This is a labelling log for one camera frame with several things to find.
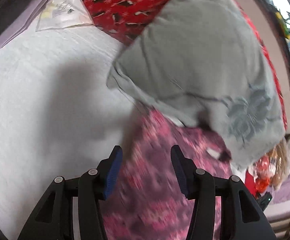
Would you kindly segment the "pink floral shirt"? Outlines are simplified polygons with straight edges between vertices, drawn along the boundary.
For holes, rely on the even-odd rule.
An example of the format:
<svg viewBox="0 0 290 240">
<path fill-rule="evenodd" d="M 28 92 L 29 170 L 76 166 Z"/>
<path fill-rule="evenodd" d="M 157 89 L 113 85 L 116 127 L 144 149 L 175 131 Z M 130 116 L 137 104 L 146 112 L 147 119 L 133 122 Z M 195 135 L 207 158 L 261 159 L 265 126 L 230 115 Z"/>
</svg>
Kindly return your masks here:
<svg viewBox="0 0 290 240">
<path fill-rule="evenodd" d="M 108 239 L 186 238 L 194 204 L 180 191 L 170 158 L 174 145 L 211 175 L 231 176 L 229 163 L 210 155 L 228 154 L 217 133 L 178 127 L 159 111 L 149 110 L 140 120 L 113 193 L 101 203 Z"/>
</svg>

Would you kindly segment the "black device with green light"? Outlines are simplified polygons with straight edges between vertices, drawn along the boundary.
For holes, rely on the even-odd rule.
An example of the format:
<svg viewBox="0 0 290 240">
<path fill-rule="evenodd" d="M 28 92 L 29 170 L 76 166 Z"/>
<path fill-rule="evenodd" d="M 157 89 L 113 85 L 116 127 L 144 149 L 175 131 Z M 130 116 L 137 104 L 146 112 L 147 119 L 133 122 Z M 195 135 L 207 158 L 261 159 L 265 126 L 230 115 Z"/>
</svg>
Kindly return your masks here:
<svg viewBox="0 0 290 240">
<path fill-rule="evenodd" d="M 268 191 L 266 191 L 264 194 L 257 193 L 256 194 L 256 201 L 259 204 L 259 207 L 262 211 L 264 211 L 267 206 L 270 204 L 272 200 L 272 194 Z"/>
</svg>

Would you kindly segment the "white quilted bedspread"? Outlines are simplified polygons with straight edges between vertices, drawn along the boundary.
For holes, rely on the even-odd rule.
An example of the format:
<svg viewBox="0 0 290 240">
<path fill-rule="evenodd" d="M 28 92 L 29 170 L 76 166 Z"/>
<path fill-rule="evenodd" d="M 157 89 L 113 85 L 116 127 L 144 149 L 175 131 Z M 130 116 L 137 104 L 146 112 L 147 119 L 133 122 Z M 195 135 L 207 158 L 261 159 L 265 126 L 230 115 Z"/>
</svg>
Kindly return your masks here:
<svg viewBox="0 0 290 240">
<path fill-rule="evenodd" d="M 52 180 L 128 154 L 139 110 L 106 79 L 123 44 L 94 26 L 26 31 L 0 49 L 0 230 L 17 239 Z"/>
</svg>

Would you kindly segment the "grey floral pillow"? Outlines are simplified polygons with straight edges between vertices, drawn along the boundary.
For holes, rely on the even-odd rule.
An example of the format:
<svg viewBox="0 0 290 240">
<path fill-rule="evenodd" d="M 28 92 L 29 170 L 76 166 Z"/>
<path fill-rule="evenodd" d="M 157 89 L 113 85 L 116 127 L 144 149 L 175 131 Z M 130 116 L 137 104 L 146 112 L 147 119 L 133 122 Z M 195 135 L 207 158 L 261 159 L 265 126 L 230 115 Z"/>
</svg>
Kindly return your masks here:
<svg viewBox="0 0 290 240">
<path fill-rule="evenodd" d="M 107 79 L 187 127 L 218 133 L 238 168 L 285 134 L 272 70 L 233 0 L 170 0 Z"/>
</svg>

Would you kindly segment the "clear plastic packet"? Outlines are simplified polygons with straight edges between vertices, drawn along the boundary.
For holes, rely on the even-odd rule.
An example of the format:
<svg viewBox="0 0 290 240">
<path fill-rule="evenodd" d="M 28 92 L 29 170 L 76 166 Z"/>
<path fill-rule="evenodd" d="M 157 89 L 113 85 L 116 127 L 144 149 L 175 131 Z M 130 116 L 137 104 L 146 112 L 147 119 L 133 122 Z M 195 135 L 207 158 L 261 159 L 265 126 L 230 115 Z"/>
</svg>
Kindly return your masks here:
<svg viewBox="0 0 290 240">
<path fill-rule="evenodd" d="M 82 0 L 49 0 L 39 15 L 36 31 L 94 25 Z"/>
</svg>

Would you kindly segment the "red patterned pillow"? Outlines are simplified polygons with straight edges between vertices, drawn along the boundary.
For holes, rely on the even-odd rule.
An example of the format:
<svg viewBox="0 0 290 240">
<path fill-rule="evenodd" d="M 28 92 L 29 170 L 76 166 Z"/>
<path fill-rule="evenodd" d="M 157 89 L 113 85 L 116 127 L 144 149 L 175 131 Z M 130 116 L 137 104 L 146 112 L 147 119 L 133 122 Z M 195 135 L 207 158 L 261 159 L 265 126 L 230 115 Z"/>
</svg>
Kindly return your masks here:
<svg viewBox="0 0 290 240">
<path fill-rule="evenodd" d="M 141 35 L 145 27 L 149 25 L 155 17 L 161 12 L 163 7 L 170 0 L 82 0 L 90 13 L 94 24 L 111 37 L 119 40 L 128 48 L 134 40 Z M 275 68 L 268 55 L 268 50 L 263 44 L 261 37 L 249 19 L 246 13 L 239 7 L 245 20 L 253 29 L 256 38 L 263 50 L 268 64 L 272 70 L 276 90 L 282 107 L 282 118 L 285 129 L 287 128 L 287 119 L 285 106 L 279 80 Z"/>
</svg>

